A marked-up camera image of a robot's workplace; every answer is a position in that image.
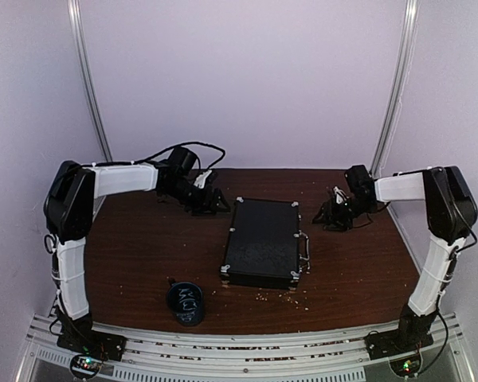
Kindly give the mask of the black poker chip case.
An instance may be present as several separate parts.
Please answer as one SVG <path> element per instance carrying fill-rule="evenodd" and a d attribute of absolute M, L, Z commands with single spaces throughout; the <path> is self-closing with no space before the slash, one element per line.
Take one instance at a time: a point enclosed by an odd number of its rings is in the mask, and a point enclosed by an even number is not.
<path fill-rule="evenodd" d="M 298 201 L 237 197 L 220 266 L 224 285 L 296 290 L 311 269 Z"/>

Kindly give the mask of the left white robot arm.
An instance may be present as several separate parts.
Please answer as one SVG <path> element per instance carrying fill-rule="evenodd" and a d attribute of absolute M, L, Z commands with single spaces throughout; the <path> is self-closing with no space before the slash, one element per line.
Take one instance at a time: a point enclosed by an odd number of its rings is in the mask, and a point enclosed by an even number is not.
<path fill-rule="evenodd" d="M 134 161 L 61 163 L 43 206 L 45 248 L 52 256 L 62 333 L 81 353 L 91 353 L 99 344 L 84 279 L 84 247 L 98 199 L 155 192 L 175 199 L 194 216 L 230 211 L 223 192 L 213 186 L 214 167 L 202 168 L 192 145 L 179 143 Z"/>

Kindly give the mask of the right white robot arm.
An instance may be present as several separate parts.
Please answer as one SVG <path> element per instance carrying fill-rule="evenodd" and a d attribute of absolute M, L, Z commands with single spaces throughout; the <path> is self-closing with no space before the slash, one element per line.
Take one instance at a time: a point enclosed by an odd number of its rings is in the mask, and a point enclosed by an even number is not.
<path fill-rule="evenodd" d="M 351 230 L 355 219 L 376 213 L 394 201 L 424 201 L 430 234 L 429 251 L 420 278 L 404 305 L 398 328 L 388 336 L 406 352 L 423 342 L 439 314 L 441 298 L 453 279 L 459 254 L 474 235 L 478 208 L 460 169 L 429 167 L 374 178 L 364 165 L 344 173 L 349 190 L 334 187 L 313 217 L 315 224 L 336 232 Z"/>

